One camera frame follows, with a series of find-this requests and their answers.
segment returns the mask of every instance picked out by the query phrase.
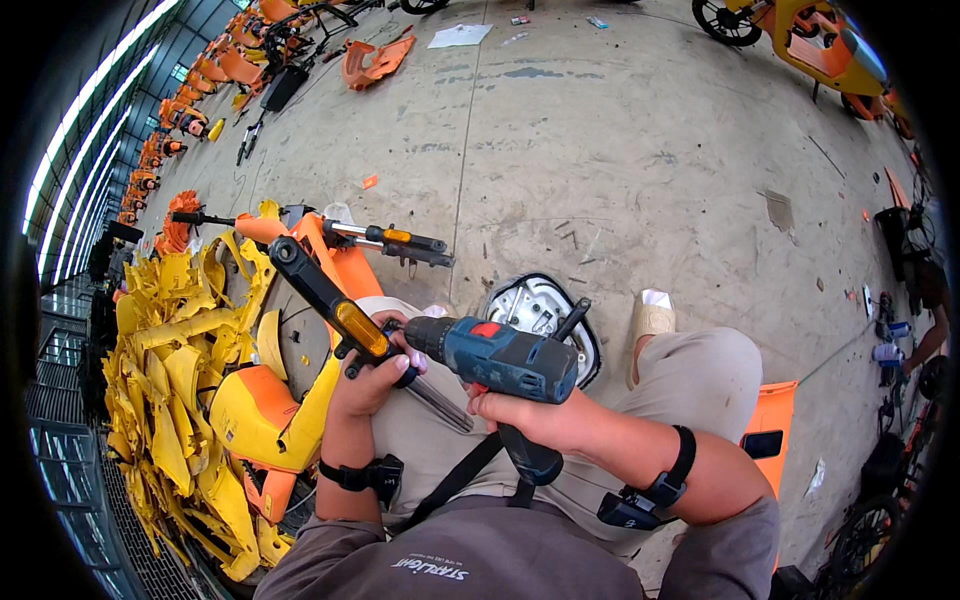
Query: shirt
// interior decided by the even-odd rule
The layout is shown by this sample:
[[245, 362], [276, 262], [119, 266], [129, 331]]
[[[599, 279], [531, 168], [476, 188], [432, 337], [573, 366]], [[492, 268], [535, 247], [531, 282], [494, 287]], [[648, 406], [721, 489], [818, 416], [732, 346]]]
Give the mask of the shirt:
[[[709, 527], [690, 527], [659, 598], [770, 593], [780, 512], [771, 497]], [[385, 541], [383, 527], [315, 516], [264, 578], [265, 598], [645, 598], [636, 572], [556, 507], [465, 496]]]

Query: spray can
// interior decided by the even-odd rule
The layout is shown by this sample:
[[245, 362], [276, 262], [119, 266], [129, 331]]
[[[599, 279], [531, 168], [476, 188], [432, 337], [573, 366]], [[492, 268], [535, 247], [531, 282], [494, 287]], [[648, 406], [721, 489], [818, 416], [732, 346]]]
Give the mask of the spray can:
[[895, 338], [905, 338], [913, 332], [913, 328], [910, 326], [910, 323], [904, 321], [902, 323], [894, 323], [889, 326], [890, 335]]
[[903, 364], [903, 350], [896, 344], [878, 344], [873, 351], [874, 360], [881, 367], [899, 367]]

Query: wheel hub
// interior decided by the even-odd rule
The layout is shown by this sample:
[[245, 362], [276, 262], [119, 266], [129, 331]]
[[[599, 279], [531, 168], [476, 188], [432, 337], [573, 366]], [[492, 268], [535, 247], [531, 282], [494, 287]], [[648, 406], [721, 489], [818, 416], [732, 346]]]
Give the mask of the wheel hub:
[[742, 19], [730, 9], [723, 8], [717, 11], [717, 23], [724, 29], [739, 29], [741, 21]]

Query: phone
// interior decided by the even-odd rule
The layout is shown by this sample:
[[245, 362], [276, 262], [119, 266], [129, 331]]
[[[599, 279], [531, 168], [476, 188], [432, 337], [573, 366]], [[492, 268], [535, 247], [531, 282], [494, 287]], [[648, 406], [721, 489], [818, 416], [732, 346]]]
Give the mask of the phone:
[[750, 455], [750, 458], [759, 460], [778, 456], [783, 446], [783, 430], [748, 433], [740, 441], [740, 447]]

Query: slipper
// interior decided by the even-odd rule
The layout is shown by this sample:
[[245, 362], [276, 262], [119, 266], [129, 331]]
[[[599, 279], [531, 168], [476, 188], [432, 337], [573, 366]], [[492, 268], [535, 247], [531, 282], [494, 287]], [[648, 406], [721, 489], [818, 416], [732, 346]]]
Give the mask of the slipper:
[[659, 335], [677, 330], [677, 313], [673, 310], [673, 301], [670, 295], [658, 289], [648, 289], [640, 292], [634, 303], [633, 319], [634, 340], [629, 344], [627, 351], [631, 360], [627, 361], [627, 388], [632, 390], [634, 383], [633, 358], [636, 341], [645, 335]]

